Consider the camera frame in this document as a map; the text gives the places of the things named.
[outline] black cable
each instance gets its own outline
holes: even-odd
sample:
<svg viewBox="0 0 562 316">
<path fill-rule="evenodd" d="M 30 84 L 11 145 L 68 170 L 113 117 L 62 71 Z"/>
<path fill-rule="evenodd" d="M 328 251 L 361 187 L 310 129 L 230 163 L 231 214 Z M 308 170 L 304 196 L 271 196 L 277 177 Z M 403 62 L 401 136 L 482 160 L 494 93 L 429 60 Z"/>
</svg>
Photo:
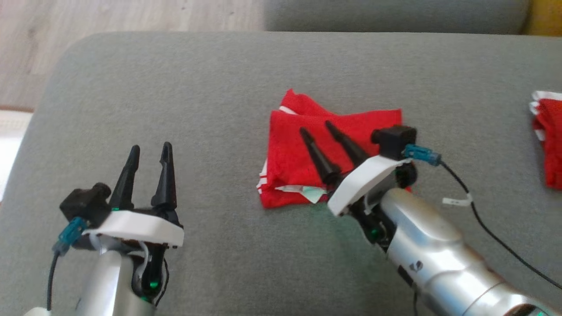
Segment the black cable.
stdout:
<svg viewBox="0 0 562 316">
<path fill-rule="evenodd" d="M 418 293 L 414 291 L 414 316 L 418 316 Z"/>
<path fill-rule="evenodd" d="M 160 297 L 156 300 L 154 306 L 158 306 L 162 297 L 164 297 L 164 293 L 166 293 L 166 289 L 168 288 L 168 281 L 170 280 L 170 271 L 168 270 L 168 261 L 164 258 L 164 269 L 166 269 L 166 282 L 164 282 L 164 288 L 162 288 L 162 293 L 160 293 Z"/>
<path fill-rule="evenodd" d="M 60 255 L 60 252 L 55 251 L 53 262 L 51 263 L 51 270 L 49 271 L 49 281 L 47 281 L 47 311 L 51 311 L 52 309 L 53 278 L 55 277 L 55 267 L 57 266 L 57 260 Z"/>
<path fill-rule="evenodd" d="M 441 165 L 443 166 L 443 168 L 445 168 L 445 170 L 447 170 L 451 176 L 453 176 L 453 178 L 455 178 L 455 180 L 463 187 L 464 192 L 466 192 L 466 194 L 469 194 L 470 192 L 468 191 L 468 187 L 466 186 L 466 184 L 464 184 L 464 182 L 459 178 L 458 175 L 456 175 L 456 173 L 449 168 L 449 166 L 444 163 L 443 161 L 441 161 Z M 513 249 L 511 249 L 511 247 L 509 247 L 508 245 L 506 245 L 506 243 L 504 243 L 501 239 L 499 239 L 494 233 L 491 232 L 490 229 L 488 229 L 488 227 L 486 227 L 486 225 L 482 222 L 482 219 L 480 218 L 480 215 L 478 215 L 478 211 L 476 211 L 476 206 L 474 205 L 474 201 L 470 202 L 470 207 L 472 207 L 472 213 L 474 214 L 474 217 L 476 217 L 476 220 L 478 221 L 478 224 L 480 224 L 480 226 L 482 226 L 482 229 L 484 229 L 485 232 L 488 233 L 488 235 L 490 235 L 490 237 L 492 237 L 495 241 L 497 241 L 500 245 L 502 245 L 505 250 L 507 250 L 510 254 L 512 254 L 517 260 L 519 260 L 519 262 L 521 262 L 522 264 L 525 265 L 525 267 L 529 268 L 531 271 L 535 272 L 536 274 L 538 274 L 541 278 L 547 280 L 550 284 L 554 285 L 555 287 L 559 288 L 562 290 L 562 285 L 560 285 L 558 282 L 554 281 L 553 279 L 551 279 L 550 277 L 548 277 L 547 275 L 545 275 L 544 273 L 540 272 L 539 270 L 537 270 L 537 268 L 533 267 L 532 265 L 530 265 L 530 263 L 528 263 L 527 261 L 525 261 L 523 258 L 521 258 Z"/>
</svg>

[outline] gray fabric surface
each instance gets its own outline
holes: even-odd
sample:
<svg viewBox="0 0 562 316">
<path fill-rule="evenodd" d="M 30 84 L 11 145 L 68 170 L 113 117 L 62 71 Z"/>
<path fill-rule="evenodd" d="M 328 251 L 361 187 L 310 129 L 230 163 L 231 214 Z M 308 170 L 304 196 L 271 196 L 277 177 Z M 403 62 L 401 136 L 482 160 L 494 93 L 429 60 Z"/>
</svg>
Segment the gray fabric surface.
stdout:
<svg viewBox="0 0 562 316">
<path fill-rule="evenodd" d="M 529 0 L 273 0 L 270 31 L 518 34 Z"/>
<path fill-rule="evenodd" d="M 265 211 L 255 190 L 268 118 L 285 91 L 350 114 L 404 110 L 443 154 L 483 220 L 562 281 L 562 195 L 543 184 L 532 91 L 562 87 L 562 39 L 454 34 L 114 33 L 70 48 L 33 117 L 0 212 L 0 314 L 44 306 L 51 246 L 74 188 L 111 187 L 141 146 L 133 200 L 149 205 L 174 145 L 185 244 L 167 253 L 158 315 L 410 315 L 412 293 L 353 220 L 325 205 Z M 414 192 L 462 198 L 419 164 Z M 492 241 L 468 209 L 440 206 L 491 267 L 558 308 L 560 291 Z M 96 254 L 70 251 L 54 308 L 70 315 Z"/>
</svg>

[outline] red cloth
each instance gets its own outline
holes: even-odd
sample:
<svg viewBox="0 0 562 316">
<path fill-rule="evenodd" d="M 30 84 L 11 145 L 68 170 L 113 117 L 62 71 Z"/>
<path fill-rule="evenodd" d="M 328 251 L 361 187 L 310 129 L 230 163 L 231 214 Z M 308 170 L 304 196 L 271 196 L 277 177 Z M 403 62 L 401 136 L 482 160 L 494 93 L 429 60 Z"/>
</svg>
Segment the red cloth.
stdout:
<svg viewBox="0 0 562 316">
<path fill-rule="evenodd" d="M 330 120 L 368 154 L 374 156 L 378 154 L 379 149 L 378 145 L 370 141 L 372 131 L 402 124 L 402 111 L 336 115 L 305 94 L 295 94 L 292 89 L 287 91 L 279 110 L 271 112 L 268 159 L 258 184 L 261 202 L 265 208 L 309 203 L 300 193 L 283 192 L 275 189 L 277 187 L 289 184 L 324 186 L 301 138 L 300 127 L 305 127 L 310 132 L 320 149 L 343 173 L 353 169 L 343 148 L 334 141 L 324 126 L 326 120 Z"/>
<path fill-rule="evenodd" d="M 538 99 L 533 128 L 543 140 L 546 185 L 562 189 L 562 94 L 559 100 Z"/>
</svg>

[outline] folded red cloth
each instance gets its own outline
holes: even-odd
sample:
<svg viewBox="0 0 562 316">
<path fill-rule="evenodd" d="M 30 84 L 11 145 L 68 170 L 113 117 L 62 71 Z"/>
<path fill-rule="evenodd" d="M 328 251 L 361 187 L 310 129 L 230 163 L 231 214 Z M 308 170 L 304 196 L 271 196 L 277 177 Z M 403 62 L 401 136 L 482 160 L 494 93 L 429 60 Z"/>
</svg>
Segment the folded red cloth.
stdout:
<svg viewBox="0 0 562 316">
<path fill-rule="evenodd" d="M 279 110 L 271 112 L 268 159 L 257 185 L 265 208 L 310 203 L 302 194 L 280 191 L 280 187 L 323 187 L 300 136 L 300 127 L 308 129 L 320 149 L 343 173 L 353 169 L 343 148 L 333 140 L 324 126 L 326 120 L 330 120 L 368 154 L 374 156 L 378 154 L 379 148 L 370 141 L 372 131 L 401 124 L 402 112 L 387 110 L 336 115 L 305 94 L 295 94 L 292 89 L 287 91 Z"/>
<path fill-rule="evenodd" d="M 545 150 L 546 185 L 562 189 L 562 93 L 536 91 L 533 129 Z"/>
</svg>

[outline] wooden floor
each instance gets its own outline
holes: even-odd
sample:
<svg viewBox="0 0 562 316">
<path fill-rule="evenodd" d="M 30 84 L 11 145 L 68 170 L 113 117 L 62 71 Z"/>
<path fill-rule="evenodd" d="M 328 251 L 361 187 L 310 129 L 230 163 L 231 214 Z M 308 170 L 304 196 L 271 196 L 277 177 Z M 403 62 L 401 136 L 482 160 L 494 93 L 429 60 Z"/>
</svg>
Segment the wooden floor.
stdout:
<svg viewBox="0 0 562 316">
<path fill-rule="evenodd" d="M 263 0 L 0 0 L 0 105 L 34 109 L 61 54 L 110 31 L 264 30 Z"/>
</svg>

